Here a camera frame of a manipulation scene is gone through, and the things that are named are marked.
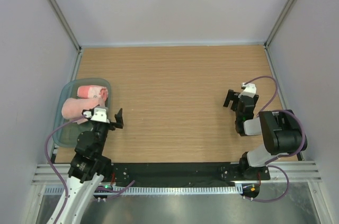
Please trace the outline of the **plain pink towel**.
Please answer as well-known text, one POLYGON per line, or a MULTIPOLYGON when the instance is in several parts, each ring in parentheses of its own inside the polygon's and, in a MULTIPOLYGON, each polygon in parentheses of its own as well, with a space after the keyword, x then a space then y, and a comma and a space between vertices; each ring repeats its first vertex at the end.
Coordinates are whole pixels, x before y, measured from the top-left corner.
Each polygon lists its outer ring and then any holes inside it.
POLYGON ((66 120, 73 120, 82 116, 83 110, 90 110, 96 106, 105 106, 105 101, 98 98, 68 98, 61 109, 61 115, 66 120))

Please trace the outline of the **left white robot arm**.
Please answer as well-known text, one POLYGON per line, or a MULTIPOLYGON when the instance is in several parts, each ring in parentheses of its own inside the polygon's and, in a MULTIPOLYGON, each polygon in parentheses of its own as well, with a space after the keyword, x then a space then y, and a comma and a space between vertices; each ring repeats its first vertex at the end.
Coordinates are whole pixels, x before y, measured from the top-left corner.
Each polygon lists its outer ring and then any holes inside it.
POLYGON ((80 223, 84 211, 101 182, 108 181, 113 174, 111 159, 102 155, 109 131, 123 129, 123 109, 114 115, 115 121, 108 119, 108 109, 94 107, 83 110, 80 117, 57 127, 47 138, 49 140, 59 129, 86 119, 93 128, 81 132, 77 137, 75 156, 73 157, 67 178, 55 168, 47 149, 44 150, 48 164, 63 184, 64 191, 48 223, 80 223))

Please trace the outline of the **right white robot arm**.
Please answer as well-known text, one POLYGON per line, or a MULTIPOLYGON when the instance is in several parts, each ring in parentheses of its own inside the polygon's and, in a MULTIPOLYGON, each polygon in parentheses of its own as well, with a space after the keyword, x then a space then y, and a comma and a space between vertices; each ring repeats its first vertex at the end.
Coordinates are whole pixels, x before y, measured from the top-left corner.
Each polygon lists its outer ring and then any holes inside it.
POLYGON ((228 90, 224 107, 235 112, 235 130, 240 136, 262 136, 263 143, 245 152, 238 164, 221 168, 225 181, 269 180, 268 164, 290 157, 307 148, 307 139, 291 110, 261 111, 254 116, 259 95, 243 90, 228 90))

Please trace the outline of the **pink bunny towel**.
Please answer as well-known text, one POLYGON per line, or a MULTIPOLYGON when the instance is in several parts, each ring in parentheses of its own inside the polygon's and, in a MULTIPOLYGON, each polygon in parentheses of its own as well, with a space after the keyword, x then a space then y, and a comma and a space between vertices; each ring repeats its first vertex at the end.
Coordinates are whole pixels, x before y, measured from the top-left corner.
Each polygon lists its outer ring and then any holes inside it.
POLYGON ((109 91, 104 86, 83 85, 77 89, 77 97, 79 98, 101 98, 106 101, 109 97, 109 91))

